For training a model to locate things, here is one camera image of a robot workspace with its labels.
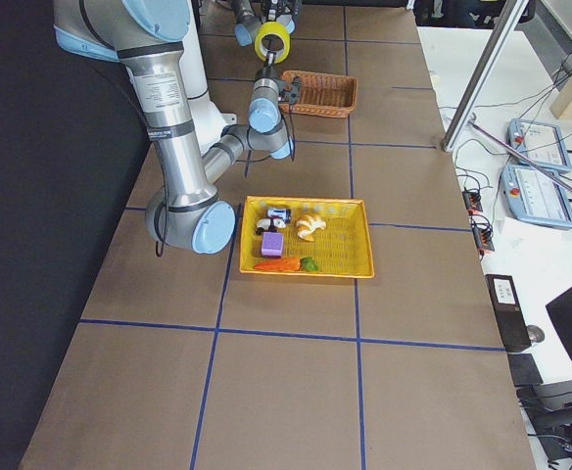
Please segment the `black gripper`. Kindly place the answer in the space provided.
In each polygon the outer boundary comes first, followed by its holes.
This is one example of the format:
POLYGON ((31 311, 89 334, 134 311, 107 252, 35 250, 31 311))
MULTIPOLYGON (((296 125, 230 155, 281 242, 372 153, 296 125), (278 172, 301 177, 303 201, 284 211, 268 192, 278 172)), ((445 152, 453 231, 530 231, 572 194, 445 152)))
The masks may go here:
POLYGON ((302 10, 301 0, 262 0, 261 11, 265 20, 270 22, 296 22, 302 10))
POLYGON ((276 61, 276 53, 273 51, 268 51, 265 58, 265 66, 257 71, 255 75, 255 81, 261 79, 277 79, 277 67, 274 65, 276 61))

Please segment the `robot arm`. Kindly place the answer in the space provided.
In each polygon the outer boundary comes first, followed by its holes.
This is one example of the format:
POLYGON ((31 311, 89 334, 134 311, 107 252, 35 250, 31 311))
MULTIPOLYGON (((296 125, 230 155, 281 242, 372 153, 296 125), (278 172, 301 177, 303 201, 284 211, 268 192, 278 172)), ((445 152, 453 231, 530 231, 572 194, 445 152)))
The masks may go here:
POLYGON ((294 32, 303 2, 301 0, 262 0, 261 13, 257 15, 249 0, 231 0, 228 5, 233 12, 236 25, 234 33, 241 46, 251 45, 259 35, 261 25, 278 22, 291 34, 294 32))
POLYGON ((229 242, 235 212, 215 182, 244 153, 289 157, 294 144, 279 109, 286 85, 276 70, 290 52, 298 1, 267 1, 255 14, 250 2, 229 4, 241 45, 262 61, 248 122, 221 114, 211 101, 189 1, 57 1, 59 46, 95 60, 122 64, 130 78, 164 186, 150 201, 145 222, 158 248, 214 254, 229 242))

